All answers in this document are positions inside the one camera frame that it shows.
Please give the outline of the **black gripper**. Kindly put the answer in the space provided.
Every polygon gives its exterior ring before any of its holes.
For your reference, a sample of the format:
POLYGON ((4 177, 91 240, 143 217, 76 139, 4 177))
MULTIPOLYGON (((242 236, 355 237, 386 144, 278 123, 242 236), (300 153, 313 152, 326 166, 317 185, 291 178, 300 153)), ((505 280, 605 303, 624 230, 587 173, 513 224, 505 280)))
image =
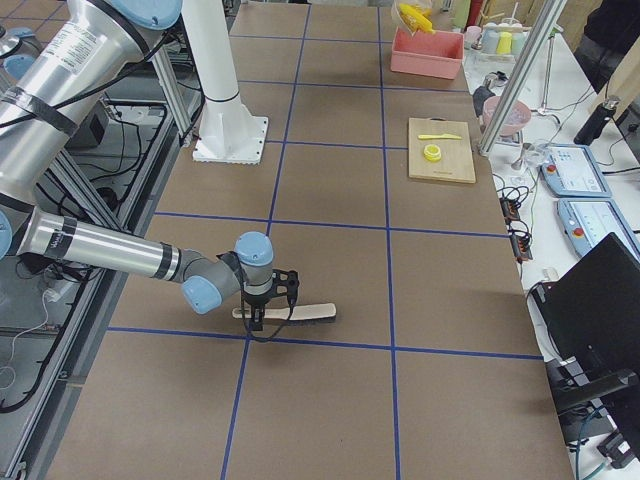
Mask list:
POLYGON ((245 285, 241 298, 251 307, 250 330, 262 331, 264 311, 275 298, 285 297, 290 309, 298 299, 299 275, 296 270, 274 269, 271 278, 263 285, 245 285))

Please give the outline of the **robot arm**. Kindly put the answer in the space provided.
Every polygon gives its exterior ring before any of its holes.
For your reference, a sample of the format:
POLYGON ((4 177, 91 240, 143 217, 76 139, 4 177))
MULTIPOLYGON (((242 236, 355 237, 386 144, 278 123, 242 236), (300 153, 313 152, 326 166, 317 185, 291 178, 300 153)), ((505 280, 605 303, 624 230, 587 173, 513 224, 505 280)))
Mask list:
POLYGON ((1 96, 1 253, 180 285, 199 314, 238 297, 259 334, 268 304, 295 311, 299 279, 270 239, 242 234, 210 259, 127 232, 118 219, 162 162, 163 134, 197 162, 256 165, 268 121, 243 104, 219 1, 70 1, 68 19, 1 96))

